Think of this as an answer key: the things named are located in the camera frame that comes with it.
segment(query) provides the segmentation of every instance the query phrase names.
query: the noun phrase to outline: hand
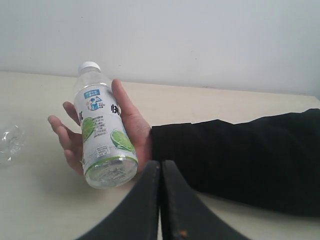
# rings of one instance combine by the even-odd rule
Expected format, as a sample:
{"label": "hand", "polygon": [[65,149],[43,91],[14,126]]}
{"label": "hand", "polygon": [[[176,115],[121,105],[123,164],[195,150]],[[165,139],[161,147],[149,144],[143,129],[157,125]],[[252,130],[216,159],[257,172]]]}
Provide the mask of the hand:
{"label": "hand", "polygon": [[[139,161],[138,171],[141,171],[147,161],[151,160],[152,157],[151,127],[142,117],[139,110],[133,105],[122,87],[121,82],[115,79],[112,81],[111,87],[113,95],[121,108],[120,116],[122,123],[135,148],[136,156]],[[63,103],[63,108],[69,117],[80,125],[75,106],[70,102],[65,102]],[[77,173],[83,175],[81,164],[83,154],[82,135],[68,129],[56,116],[49,116],[48,121],[51,124],[53,131],[58,135],[60,144],[64,149],[64,156],[67,163]]]}

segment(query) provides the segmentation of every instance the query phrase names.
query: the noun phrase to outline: white wall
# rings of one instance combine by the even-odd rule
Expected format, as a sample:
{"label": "white wall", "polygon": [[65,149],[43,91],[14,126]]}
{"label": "white wall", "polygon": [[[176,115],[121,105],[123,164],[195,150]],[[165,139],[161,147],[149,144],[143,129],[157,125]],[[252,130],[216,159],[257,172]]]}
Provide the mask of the white wall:
{"label": "white wall", "polygon": [[0,71],[320,97],[319,0],[1,0]]}

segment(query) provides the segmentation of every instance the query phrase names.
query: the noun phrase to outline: table surface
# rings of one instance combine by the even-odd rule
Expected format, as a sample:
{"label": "table surface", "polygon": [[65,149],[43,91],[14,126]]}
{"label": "table surface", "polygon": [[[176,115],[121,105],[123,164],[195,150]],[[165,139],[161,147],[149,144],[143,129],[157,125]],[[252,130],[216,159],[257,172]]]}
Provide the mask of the table surface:
{"label": "table surface", "polygon": [[[135,180],[109,190],[89,187],[67,165],[47,123],[57,115],[79,127],[62,108],[73,102],[75,78],[0,72],[1,122],[20,125],[26,144],[10,166],[0,166],[0,232],[6,240],[71,240],[99,223]],[[313,96],[123,83],[152,125],[221,119],[231,123],[320,108]],[[255,209],[199,194],[220,218],[253,240],[315,240],[320,219]]]}

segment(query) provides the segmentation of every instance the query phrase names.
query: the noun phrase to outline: white bottle cap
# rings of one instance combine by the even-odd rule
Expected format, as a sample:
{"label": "white bottle cap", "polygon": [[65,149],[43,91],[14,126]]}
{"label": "white bottle cap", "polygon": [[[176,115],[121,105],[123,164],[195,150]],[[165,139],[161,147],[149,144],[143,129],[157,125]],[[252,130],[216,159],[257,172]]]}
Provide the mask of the white bottle cap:
{"label": "white bottle cap", "polygon": [[83,69],[89,68],[89,67],[96,68],[96,69],[99,69],[99,71],[101,71],[99,65],[96,64],[95,62],[93,62],[93,61],[85,61],[84,63],[82,63],[79,66],[78,73],[80,74]]}

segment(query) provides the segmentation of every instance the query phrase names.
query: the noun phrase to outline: black sleeve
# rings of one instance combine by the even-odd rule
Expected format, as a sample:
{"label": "black sleeve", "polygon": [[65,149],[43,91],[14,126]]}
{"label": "black sleeve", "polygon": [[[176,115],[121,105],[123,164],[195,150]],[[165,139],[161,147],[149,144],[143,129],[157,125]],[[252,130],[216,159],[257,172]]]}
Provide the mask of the black sleeve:
{"label": "black sleeve", "polygon": [[231,124],[154,126],[152,157],[195,190],[269,210],[320,216],[320,110]]}

